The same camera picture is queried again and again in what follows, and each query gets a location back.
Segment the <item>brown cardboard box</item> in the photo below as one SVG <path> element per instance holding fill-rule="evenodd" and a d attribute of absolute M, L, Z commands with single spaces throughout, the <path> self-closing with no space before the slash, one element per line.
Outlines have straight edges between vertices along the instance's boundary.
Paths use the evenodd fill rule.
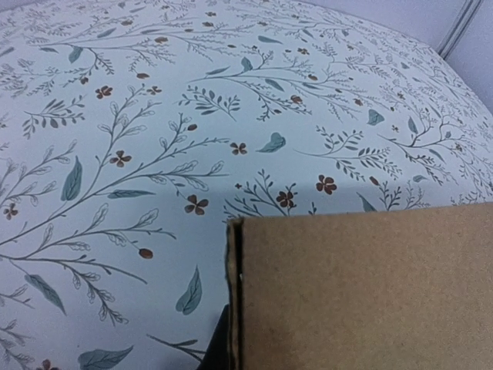
<path fill-rule="evenodd" d="M 232 369 L 490 369 L 492 205 L 233 220 Z"/>

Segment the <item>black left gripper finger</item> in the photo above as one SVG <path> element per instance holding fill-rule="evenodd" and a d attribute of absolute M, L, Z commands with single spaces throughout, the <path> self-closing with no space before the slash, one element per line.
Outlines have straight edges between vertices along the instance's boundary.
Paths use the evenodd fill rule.
<path fill-rule="evenodd" d="M 230 333 L 230 306 L 226 304 L 197 370 L 228 370 L 228 337 Z"/>

